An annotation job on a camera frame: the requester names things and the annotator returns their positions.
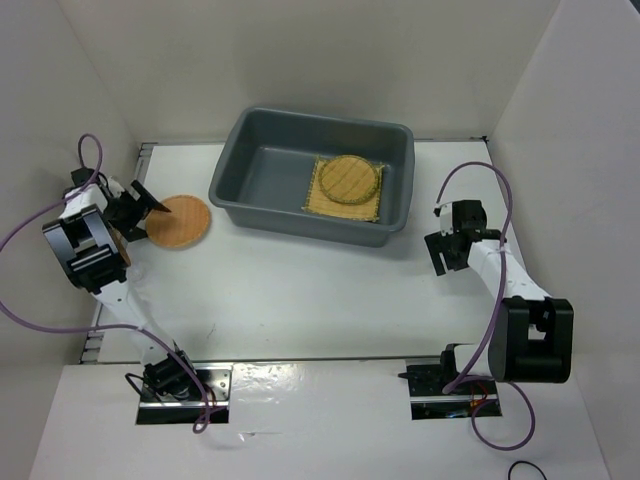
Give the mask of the round orange wicker basket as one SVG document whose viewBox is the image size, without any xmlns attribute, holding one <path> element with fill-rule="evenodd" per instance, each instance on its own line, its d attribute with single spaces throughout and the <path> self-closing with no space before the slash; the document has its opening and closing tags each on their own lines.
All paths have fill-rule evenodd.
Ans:
<svg viewBox="0 0 640 480">
<path fill-rule="evenodd" d="M 192 195 L 175 195 L 161 202 L 164 210 L 152 210 L 145 220 L 149 240 L 156 246 L 179 249 L 198 242 L 208 231 L 211 212 Z"/>
</svg>

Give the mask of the square bamboo mat tray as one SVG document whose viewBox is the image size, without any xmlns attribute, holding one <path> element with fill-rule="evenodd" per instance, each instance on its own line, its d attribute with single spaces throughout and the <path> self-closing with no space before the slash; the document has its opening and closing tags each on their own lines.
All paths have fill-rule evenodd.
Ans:
<svg viewBox="0 0 640 480">
<path fill-rule="evenodd" d="M 359 222 L 377 222 L 385 165 L 357 155 L 317 156 L 302 210 Z"/>
</svg>

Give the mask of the round green-rimmed bamboo tray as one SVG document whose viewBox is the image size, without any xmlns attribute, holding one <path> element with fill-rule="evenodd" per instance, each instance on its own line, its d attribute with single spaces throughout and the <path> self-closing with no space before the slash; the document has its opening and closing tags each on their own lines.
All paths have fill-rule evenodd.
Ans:
<svg viewBox="0 0 640 480">
<path fill-rule="evenodd" d="M 369 160 L 356 155 L 342 155 L 324 160 L 318 173 L 321 192 L 344 205 L 361 205 L 379 189 L 381 173 Z"/>
</svg>

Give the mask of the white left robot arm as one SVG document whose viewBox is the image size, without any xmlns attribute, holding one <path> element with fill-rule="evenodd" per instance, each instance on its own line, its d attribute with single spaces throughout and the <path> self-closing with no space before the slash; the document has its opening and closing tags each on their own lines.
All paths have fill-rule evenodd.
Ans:
<svg viewBox="0 0 640 480">
<path fill-rule="evenodd" d="M 80 167 L 71 173 L 64 210 L 42 232 L 70 282 L 94 296 L 119 323 L 135 327 L 130 338 L 141 357 L 143 381 L 158 399 L 186 400 L 199 387 L 199 375 L 175 341 L 153 319 L 127 279 L 131 261 L 125 244 L 147 237 L 138 224 L 151 212 L 169 212 L 138 181 L 130 191 L 117 181 Z"/>
</svg>

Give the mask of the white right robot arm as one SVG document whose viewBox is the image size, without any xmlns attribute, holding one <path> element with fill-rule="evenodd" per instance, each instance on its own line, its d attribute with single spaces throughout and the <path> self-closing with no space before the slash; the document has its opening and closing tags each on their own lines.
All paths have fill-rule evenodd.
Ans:
<svg viewBox="0 0 640 480">
<path fill-rule="evenodd" d="M 574 309 L 554 298 L 515 258 L 506 235 L 487 226 L 479 200 L 438 204 L 439 230 L 425 237 L 435 273 L 471 269 L 495 305 L 477 344 L 449 344 L 441 353 L 438 381 L 459 393 L 473 377 L 496 382 L 561 384 L 571 372 Z"/>
</svg>

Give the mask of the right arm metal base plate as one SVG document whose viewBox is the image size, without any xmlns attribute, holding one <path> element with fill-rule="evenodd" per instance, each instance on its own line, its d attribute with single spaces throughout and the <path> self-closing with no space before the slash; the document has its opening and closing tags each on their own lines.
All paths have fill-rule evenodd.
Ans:
<svg viewBox="0 0 640 480">
<path fill-rule="evenodd" d="M 477 409 L 478 417 L 502 415 L 493 381 L 464 383 L 445 394 L 443 388 L 448 380 L 438 357 L 408 359 L 397 377 L 406 383 L 414 421 L 467 419 Z"/>
</svg>

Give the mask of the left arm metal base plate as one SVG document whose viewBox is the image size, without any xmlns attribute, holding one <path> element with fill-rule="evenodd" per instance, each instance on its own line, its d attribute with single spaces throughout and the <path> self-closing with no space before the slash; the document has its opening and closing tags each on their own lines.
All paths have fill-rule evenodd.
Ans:
<svg viewBox="0 0 640 480">
<path fill-rule="evenodd" d="M 232 365 L 225 363 L 196 363 L 196 375 L 211 404 L 209 423 L 227 424 L 231 397 Z M 139 397 L 137 425 L 193 424 L 205 413 L 202 395 L 191 385 L 178 398 L 154 391 L 143 377 L 127 373 L 125 379 Z"/>
</svg>

